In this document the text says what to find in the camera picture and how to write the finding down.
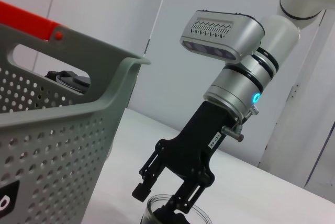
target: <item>black label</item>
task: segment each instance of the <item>black label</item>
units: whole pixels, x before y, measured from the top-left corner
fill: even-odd
[[[0,188],[0,219],[14,210],[20,181]]]

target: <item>white table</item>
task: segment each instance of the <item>white table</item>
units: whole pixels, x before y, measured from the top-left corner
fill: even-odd
[[[145,203],[131,196],[158,140],[178,131],[126,109],[82,224],[139,224]],[[216,179],[196,205],[219,223],[335,223],[335,205],[226,153],[210,163]],[[182,180],[165,169],[148,199],[174,194]]]

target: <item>black ring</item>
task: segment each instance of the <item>black ring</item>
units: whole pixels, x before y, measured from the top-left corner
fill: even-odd
[[[259,53],[261,53],[262,55],[264,55],[267,59],[269,59],[270,62],[272,62],[273,66],[276,68],[276,71],[278,72],[279,64],[278,64],[277,60],[270,53],[268,53],[266,50],[264,50],[261,47],[258,47],[257,51]]]
[[[251,82],[253,82],[257,86],[260,93],[263,92],[263,90],[264,90],[263,85],[260,83],[260,81],[258,81],[256,79],[256,77],[251,75],[248,71],[246,71],[246,70],[242,69],[241,67],[238,67],[237,65],[234,65],[234,64],[226,64],[224,69],[229,69],[229,70],[236,71],[236,72],[242,74],[243,76],[248,78]]]
[[[321,12],[321,10],[320,10],[319,13],[317,13],[316,15],[313,15],[313,16],[311,16],[311,17],[296,17],[296,16],[293,16],[293,15],[289,14],[289,13],[283,8],[281,0],[279,0],[279,4],[280,4],[280,6],[281,6],[282,11],[284,12],[284,14],[285,14],[286,16],[288,16],[289,18],[292,18],[292,19],[294,19],[294,20],[299,20],[299,21],[311,20],[311,19],[313,19],[314,17],[316,17],[317,15],[319,15],[320,12]]]
[[[271,68],[258,56],[258,55],[251,55],[258,63],[260,64],[261,67],[263,67],[266,72],[268,72],[270,79],[272,80],[274,74]]]

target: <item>gray plastic basket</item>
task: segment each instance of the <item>gray plastic basket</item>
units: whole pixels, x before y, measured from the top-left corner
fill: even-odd
[[[87,72],[90,89],[18,67],[18,44]],[[45,41],[0,24],[1,224],[81,223],[141,64],[150,61],[62,26]]]

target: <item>basket handle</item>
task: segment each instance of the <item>basket handle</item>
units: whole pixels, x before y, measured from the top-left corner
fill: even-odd
[[[0,1],[0,24],[28,33],[42,40],[49,40],[54,28],[60,25],[2,1]]]

